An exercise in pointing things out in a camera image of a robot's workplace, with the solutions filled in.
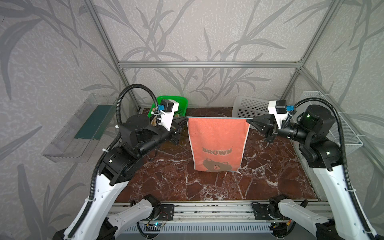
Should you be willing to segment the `pink brown bear towel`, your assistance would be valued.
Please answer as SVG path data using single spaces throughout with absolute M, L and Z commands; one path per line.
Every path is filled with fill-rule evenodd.
M 194 169 L 200 172 L 237 172 L 249 130 L 246 119 L 189 117 L 188 134 Z

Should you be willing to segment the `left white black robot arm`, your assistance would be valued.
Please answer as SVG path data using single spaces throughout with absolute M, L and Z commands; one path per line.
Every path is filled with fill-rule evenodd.
M 178 145 L 188 118 L 170 118 L 170 128 L 153 126 L 146 115 L 134 115 L 120 125 L 118 144 L 98 162 L 91 177 L 91 191 L 74 222 L 54 234 L 55 240 L 114 240 L 130 226 L 156 217 L 161 202 L 152 195 L 115 215 L 109 211 L 144 158 L 164 142 Z

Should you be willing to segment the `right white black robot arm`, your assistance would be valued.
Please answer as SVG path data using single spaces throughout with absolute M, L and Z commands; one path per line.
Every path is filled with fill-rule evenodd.
M 247 123 L 272 143 L 276 137 L 299 143 L 299 150 L 319 179 L 332 218 L 313 213 L 305 204 L 280 195 L 270 199 L 273 212 L 286 217 L 318 240 L 382 240 L 369 222 L 348 170 L 344 130 L 339 113 L 329 102 L 309 98 L 277 113 L 248 119 Z

